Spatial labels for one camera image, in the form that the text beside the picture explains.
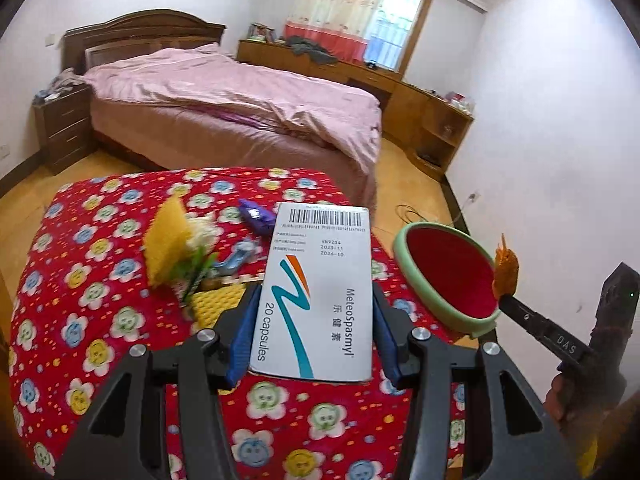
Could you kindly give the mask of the right hand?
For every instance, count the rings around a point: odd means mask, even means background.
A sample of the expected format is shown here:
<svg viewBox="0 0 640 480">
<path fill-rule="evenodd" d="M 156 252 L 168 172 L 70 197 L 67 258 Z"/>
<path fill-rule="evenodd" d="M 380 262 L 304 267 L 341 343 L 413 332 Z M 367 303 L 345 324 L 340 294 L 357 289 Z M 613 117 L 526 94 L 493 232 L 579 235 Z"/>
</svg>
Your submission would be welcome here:
<svg viewBox="0 0 640 480">
<path fill-rule="evenodd" d="M 638 448 L 639 391 L 612 410 L 576 408 L 577 388 L 562 374 L 553 378 L 544 407 L 573 450 L 583 479 L 623 478 Z"/>
</svg>

